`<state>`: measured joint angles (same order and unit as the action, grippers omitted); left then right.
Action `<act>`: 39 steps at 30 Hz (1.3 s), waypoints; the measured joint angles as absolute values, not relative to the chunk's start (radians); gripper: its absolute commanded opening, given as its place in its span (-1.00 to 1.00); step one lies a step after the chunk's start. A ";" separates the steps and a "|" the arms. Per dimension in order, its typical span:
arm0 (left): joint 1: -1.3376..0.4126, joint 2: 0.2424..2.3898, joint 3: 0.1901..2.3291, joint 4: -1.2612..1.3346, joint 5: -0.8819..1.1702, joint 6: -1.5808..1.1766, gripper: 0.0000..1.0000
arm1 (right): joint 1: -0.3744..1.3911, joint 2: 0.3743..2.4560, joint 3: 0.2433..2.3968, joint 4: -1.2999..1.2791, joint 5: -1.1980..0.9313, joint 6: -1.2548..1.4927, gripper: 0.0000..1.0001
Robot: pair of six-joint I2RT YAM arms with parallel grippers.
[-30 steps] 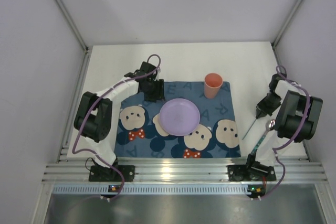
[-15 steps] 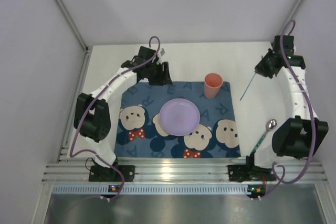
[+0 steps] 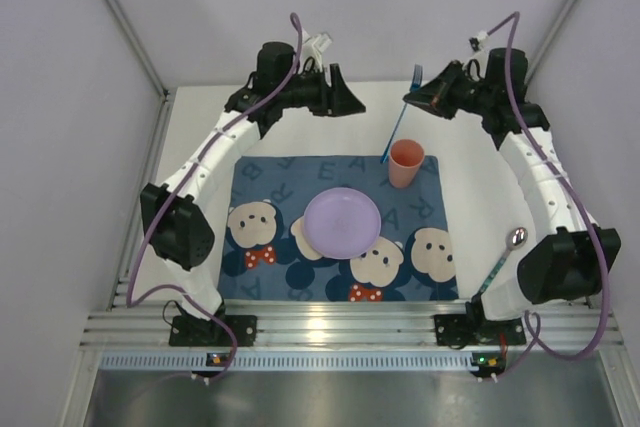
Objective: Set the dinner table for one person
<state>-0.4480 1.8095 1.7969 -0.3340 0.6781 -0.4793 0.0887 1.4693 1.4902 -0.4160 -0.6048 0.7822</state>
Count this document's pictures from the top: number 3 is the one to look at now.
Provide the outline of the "purple plastic plate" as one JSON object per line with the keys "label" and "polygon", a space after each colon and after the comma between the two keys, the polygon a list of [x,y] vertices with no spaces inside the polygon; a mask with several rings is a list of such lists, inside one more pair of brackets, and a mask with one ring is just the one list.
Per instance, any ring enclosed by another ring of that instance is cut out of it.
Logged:
{"label": "purple plastic plate", "polygon": [[368,251],[381,232],[381,215],[365,193],[334,187],[307,205],[302,230],[310,246],[323,257],[349,260]]}

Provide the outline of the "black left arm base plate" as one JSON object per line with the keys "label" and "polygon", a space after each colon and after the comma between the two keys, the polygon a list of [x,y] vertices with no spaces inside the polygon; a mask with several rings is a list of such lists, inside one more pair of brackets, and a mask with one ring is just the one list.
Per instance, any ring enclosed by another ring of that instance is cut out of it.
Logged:
{"label": "black left arm base plate", "polygon": [[[258,318],[253,315],[228,315],[223,321],[235,335],[239,347],[254,345]],[[187,314],[174,316],[171,321],[169,345],[172,347],[231,347],[230,335],[211,320]]]}

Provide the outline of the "coral plastic cup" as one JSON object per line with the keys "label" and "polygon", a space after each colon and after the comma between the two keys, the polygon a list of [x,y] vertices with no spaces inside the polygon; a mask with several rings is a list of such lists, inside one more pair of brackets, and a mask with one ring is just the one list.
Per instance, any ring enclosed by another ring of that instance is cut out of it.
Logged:
{"label": "coral plastic cup", "polygon": [[425,158],[423,147],[416,141],[400,139],[393,143],[389,151],[389,181],[394,188],[408,187]]}

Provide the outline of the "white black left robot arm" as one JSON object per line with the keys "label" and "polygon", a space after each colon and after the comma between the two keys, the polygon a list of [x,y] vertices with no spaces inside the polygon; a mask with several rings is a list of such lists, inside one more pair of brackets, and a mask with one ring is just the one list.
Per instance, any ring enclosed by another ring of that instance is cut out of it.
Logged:
{"label": "white black left robot arm", "polygon": [[347,87],[338,64],[325,66],[328,34],[305,36],[299,48],[265,43],[255,70],[234,92],[205,140],[163,183],[147,184],[140,194],[144,244],[174,276],[183,310],[209,321],[223,299],[203,263],[214,232],[205,208],[236,162],[265,137],[288,108],[306,108],[314,116],[344,117],[365,112]]}

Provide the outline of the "blue bear print placemat cloth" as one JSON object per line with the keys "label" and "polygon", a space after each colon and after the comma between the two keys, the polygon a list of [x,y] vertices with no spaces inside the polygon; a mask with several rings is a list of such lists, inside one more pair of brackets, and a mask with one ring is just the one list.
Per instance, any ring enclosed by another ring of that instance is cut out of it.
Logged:
{"label": "blue bear print placemat cloth", "polygon": [[218,287],[256,301],[456,299],[438,160],[397,189],[375,156],[242,158]]}

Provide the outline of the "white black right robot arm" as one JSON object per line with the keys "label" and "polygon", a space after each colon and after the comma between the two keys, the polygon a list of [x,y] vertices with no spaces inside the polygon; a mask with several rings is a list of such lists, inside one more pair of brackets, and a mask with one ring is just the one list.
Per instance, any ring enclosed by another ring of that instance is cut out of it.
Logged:
{"label": "white black right robot arm", "polygon": [[479,116],[530,211],[535,238],[527,253],[502,267],[498,280],[467,304],[468,316],[482,325],[518,318],[534,305],[599,293],[599,261],[611,267],[621,239],[615,229],[599,227],[565,190],[566,172],[554,152],[549,121],[539,105],[526,99],[526,54],[492,49],[478,76],[471,72],[476,62],[450,62],[403,100],[447,120],[460,110]]}

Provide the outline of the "metal spoon patterned handle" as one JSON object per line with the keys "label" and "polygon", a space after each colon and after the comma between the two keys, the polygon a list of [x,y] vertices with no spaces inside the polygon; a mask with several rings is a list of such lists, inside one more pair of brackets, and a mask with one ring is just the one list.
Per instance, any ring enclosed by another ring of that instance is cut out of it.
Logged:
{"label": "metal spoon patterned handle", "polygon": [[528,230],[525,227],[516,227],[507,234],[505,238],[505,249],[503,253],[485,277],[478,291],[474,294],[475,297],[482,296],[488,290],[495,278],[500,273],[502,267],[505,265],[510,254],[523,247],[527,242],[527,239]]}

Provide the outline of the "blue plastic fork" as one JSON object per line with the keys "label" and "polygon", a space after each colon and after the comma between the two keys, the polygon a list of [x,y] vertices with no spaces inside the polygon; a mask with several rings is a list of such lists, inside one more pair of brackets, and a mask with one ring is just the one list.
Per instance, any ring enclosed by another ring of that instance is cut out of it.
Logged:
{"label": "blue plastic fork", "polygon": [[[416,90],[418,90],[420,88],[420,86],[422,84],[422,79],[423,79],[423,66],[420,65],[420,64],[415,64],[414,68],[413,68],[411,84],[410,84],[410,87],[409,87],[409,92],[410,93],[412,93],[412,92],[414,92],[414,91],[416,91]],[[386,163],[388,158],[389,158],[391,147],[392,147],[392,145],[394,143],[394,139],[396,137],[396,134],[397,134],[397,131],[399,129],[399,126],[400,126],[400,124],[401,124],[401,122],[403,120],[403,117],[405,115],[407,107],[408,107],[408,104],[404,103],[402,108],[401,108],[401,111],[400,111],[399,116],[398,116],[398,118],[396,120],[396,123],[395,123],[395,125],[393,127],[391,135],[390,135],[390,137],[388,139],[388,142],[387,142],[387,144],[385,146],[385,149],[384,149],[384,151],[383,151],[383,153],[382,153],[382,155],[380,157],[380,163],[381,164]]]}

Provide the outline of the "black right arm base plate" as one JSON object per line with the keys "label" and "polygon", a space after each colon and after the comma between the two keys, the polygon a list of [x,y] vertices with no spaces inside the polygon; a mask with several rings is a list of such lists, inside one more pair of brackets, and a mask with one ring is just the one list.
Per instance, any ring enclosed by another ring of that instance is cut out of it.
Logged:
{"label": "black right arm base plate", "polygon": [[438,314],[433,320],[438,346],[461,350],[467,346],[526,344],[526,335],[519,319],[476,324],[465,314]]}

